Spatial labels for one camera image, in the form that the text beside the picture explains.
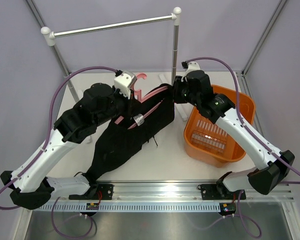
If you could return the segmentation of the black shorts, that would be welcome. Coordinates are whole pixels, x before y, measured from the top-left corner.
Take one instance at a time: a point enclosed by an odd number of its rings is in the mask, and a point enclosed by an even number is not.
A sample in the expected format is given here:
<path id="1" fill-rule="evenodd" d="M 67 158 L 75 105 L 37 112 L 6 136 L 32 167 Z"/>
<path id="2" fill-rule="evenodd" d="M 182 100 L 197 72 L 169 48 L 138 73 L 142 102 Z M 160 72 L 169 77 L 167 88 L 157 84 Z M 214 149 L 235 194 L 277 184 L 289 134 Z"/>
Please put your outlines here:
<path id="1" fill-rule="evenodd" d="M 97 180 L 125 164 L 138 153 L 142 146 L 175 118 L 173 88 L 161 84 L 152 89 L 146 100 L 133 114 L 143 115 L 144 123 L 137 126 L 134 119 L 118 118 L 110 121 L 108 127 L 95 143 L 92 164 L 84 174 L 86 178 Z"/>

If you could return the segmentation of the pink plastic hanger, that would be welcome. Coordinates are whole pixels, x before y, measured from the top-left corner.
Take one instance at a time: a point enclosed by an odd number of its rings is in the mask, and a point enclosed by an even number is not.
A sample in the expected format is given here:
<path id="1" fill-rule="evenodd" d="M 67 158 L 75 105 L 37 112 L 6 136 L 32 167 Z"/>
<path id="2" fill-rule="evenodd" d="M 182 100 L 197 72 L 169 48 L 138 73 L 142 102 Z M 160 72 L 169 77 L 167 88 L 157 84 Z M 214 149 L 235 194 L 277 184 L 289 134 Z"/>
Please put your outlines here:
<path id="1" fill-rule="evenodd" d="M 145 80 L 147 78 L 147 75 L 145 73 L 138 73 L 136 75 L 136 78 L 137 78 L 137 80 L 139 80 L 139 79 L 144 79 Z M 144 103 L 148 99 L 154 97 L 155 95 L 157 95 L 157 94 L 159 94 L 159 93 L 161 93 L 161 92 L 163 92 L 167 89 L 168 89 L 167 85 L 161 86 L 159 88 L 156 88 L 156 89 L 148 92 L 145 96 L 142 96 L 142 90 L 141 89 L 135 90 L 134 92 L 136 93 L 137 100 L 140 103 Z M 161 102 L 157 103 L 153 108 L 151 108 L 147 113 L 143 114 L 142 116 L 137 116 L 136 120 L 134 120 L 135 123 L 133 123 L 127 129 L 129 130 L 129 129 L 135 128 L 136 126 L 142 125 L 145 122 L 146 117 L 148 117 L 154 110 L 156 110 L 160 104 L 161 104 Z"/>

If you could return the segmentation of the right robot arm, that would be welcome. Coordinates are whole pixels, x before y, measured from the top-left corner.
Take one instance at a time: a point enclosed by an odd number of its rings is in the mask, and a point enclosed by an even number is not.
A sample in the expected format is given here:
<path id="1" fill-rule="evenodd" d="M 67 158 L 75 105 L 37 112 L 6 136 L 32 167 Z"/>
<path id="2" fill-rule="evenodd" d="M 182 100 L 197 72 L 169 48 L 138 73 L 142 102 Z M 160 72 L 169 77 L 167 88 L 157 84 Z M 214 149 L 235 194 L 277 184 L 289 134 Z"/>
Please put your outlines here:
<path id="1" fill-rule="evenodd" d="M 288 175 L 295 155 L 290 150 L 281 151 L 260 135 L 241 115 L 238 103 L 233 103 L 225 94 L 214 92 L 203 70 L 177 75 L 173 90 L 175 103 L 193 105 L 202 117 L 232 137 L 254 163 L 254 168 L 228 172 L 220 177 L 216 182 L 218 196 L 227 199 L 248 187 L 268 195 Z"/>

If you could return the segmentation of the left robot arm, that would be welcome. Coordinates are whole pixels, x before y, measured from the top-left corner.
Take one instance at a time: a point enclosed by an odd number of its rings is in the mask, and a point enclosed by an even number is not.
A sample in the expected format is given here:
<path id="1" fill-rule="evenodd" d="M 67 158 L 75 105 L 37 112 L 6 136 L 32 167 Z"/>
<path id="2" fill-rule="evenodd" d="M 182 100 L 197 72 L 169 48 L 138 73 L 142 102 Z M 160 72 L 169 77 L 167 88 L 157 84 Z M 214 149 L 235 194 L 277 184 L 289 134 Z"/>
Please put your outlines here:
<path id="1" fill-rule="evenodd" d="M 95 83 L 86 89 L 82 98 L 50 125 L 45 141 L 31 157 L 18 169 L 0 175 L 4 185 L 12 190 L 12 202 L 17 207 L 35 210 L 52 197 L 93 199 L 98 184 L 87 174 L 53 178 L 47 173 L 68 152 L 93 135 L 97 127 L 128 113 L 134 99 L 133 89 L 123 85 Z"/>

